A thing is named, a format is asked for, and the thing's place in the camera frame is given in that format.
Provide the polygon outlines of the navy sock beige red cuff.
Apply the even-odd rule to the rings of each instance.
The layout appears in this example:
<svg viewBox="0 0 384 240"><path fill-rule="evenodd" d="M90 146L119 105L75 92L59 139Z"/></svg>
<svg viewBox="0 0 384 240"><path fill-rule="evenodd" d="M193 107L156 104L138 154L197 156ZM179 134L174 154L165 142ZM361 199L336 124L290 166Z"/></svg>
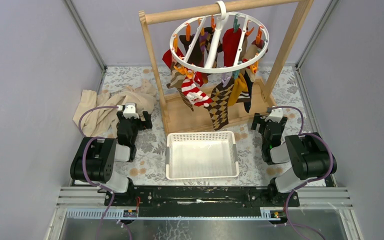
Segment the navy sock beige red cuff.
<svg viewBox="0 0 384 240"><path fill-rule="evenodd" d="M244 99L243 106L247 113L250 112L251 106L252 106L252 89L253 89L253 82L251 81L248 73L245 71L243 74L243 77L245 79L247 90L244 92L247 97Z"/></svg>

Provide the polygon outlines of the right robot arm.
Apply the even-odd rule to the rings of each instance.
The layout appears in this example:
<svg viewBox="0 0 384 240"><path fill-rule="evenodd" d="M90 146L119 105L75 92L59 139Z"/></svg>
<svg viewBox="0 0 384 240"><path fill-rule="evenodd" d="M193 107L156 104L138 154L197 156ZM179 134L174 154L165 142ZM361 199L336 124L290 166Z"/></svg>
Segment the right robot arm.
<svg viewBox="0 0 384 240"><path fill-rule="evenodd" d="M337 169L334 156L317 132L288 135L282 142L287 120L272 111L269 115L255 113L251 124L251 129L258 129L262 136L263 161L268 165L291 164L286 172L270 180L266 198L273 206L281 205L287 194L303 183L332 174Z"/></svg>

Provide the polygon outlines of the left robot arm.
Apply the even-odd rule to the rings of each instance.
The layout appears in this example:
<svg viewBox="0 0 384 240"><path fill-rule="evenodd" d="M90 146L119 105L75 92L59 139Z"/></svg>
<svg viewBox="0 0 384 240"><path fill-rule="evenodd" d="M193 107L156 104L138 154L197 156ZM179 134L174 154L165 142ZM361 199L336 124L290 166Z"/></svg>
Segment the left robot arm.
<svg viewBox="0 0 384 240"><path fill-rule="evenodd" d="M70 166L75 181L116 193L124 206L132 204L135 192L129 188L129 179L114 170L115 162L132 162L136 157L139 131L153 127L151 114L118 112L116 138L84 137Z"/></svg>

